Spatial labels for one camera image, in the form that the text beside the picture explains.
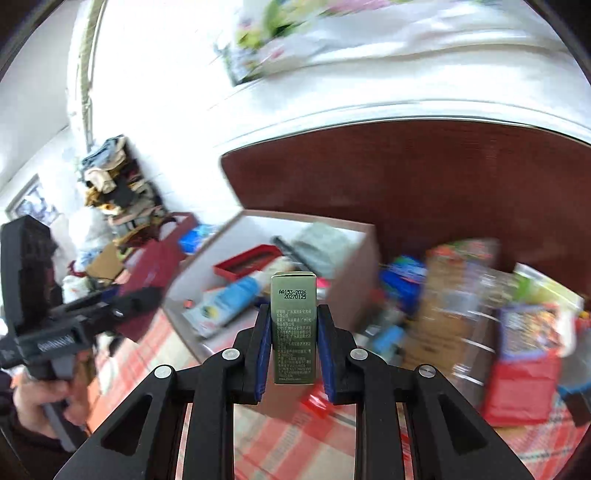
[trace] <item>silver rivet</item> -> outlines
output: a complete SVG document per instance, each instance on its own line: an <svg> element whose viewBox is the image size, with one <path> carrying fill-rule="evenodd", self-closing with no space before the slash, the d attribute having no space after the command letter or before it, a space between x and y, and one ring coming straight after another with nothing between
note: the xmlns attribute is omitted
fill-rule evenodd
<svg viewBox="0 0 591 480"><path fill-rule="evenodd" d="M235 348L226 348L222 352L222 357L224 360L235 360L240 356L240 351L236 350Z"/></svg>
<svg viewBox="0 0 591 480"><path fill-rule="evenodd" d="M367 351L362 348L353 348L353 350L351 350L351 358L353 360L365 360L367 357Z"/></svg>
<svg viewBox="0 0 591 480"><path fill-rule="evenodd" d="M431 365L421 365L418 368L418 372L425 378L433 378L435 377L436 370Z"/></svg>
<svg viewBox="0 0 591 480"><path fill-rule="evenodd" d="M173 369L170 368L168 365L160 365L156 370L154 370L154 375L157 378L167 378L170 377L170 374L173 372Z"/></svg>

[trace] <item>white wall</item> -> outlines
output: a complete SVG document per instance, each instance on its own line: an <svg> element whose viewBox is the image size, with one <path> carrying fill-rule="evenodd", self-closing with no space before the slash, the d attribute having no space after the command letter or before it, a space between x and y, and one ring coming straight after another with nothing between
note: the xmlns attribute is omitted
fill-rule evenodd
<svg viewBox="0 0 591 480"><path fill-rule="evenodd" d="M0 225L11 220L7 216L8 206L35 175L39 175L46 199L60 213L70 214L82 207L75 177L64 168L73 160L73 145L74 137L70 128L66 127L43 145L4 185L0 190Z"/></svg>
<svg viewBox="0 0 591 480"><path fill-rule="evenodd" d="M167 206L205 222L223 222L239 207L221 153L297 131L459 116L591 142L591 88L566 53L482 46L324 64L232 87L212 49L212 30L223 25L209 10L218 3L109 0L92 91L96 140L127 135Z"/></svg>
<svg viewBox="0 0 591 480"><path fill-rule="evenodd" d="M60 5L33 32L0 82L0 191L68 124L66 70L79 4Z"/></svg>

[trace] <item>window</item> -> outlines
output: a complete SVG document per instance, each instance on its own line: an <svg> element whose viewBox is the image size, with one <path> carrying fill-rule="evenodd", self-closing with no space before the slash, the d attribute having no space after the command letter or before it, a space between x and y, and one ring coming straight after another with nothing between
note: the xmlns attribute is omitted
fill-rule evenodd
<svg viewBox="0 0 591 480"><path fill-rule="evenodd" d="M43 185L41 185L37 176L11 203L7 213L13 220L25 215L31 215L47 226L50 226L59 215L57 209L45 199Z"/></svg>

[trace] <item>person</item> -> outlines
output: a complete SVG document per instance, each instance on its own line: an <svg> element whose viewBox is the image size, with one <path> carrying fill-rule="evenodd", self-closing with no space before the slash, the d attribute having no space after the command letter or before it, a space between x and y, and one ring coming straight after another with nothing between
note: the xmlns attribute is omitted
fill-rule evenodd
<svg viewBox="0 0 591 480"><path fill-rule="evenodd" d="M12 378L0 371L0 428L23 467L34 480L53 480L71 457L57 439L43 413L42 405L67 400L64 417L84 426L89 415L88 378L84 363L87 352L78 356L73 380L36 381L26 373L11 390Z"/></svg>

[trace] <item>small box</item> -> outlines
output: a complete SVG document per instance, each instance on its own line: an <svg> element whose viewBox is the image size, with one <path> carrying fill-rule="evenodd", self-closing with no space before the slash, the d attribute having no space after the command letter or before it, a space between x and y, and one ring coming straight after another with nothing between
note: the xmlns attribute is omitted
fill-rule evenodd
<svg viewBox="0 0 591 480"><path fill-rule="evenodd" d="M287 272L271 279L275 383L316 381L316 275Z"/></svg>
<svg viewBox="0 0 591 480"><path fill-rule="evenodd" d="M263 270L282 255L275 245L259 245L213 266L213 272L233 282L257 270Z"/></svg>

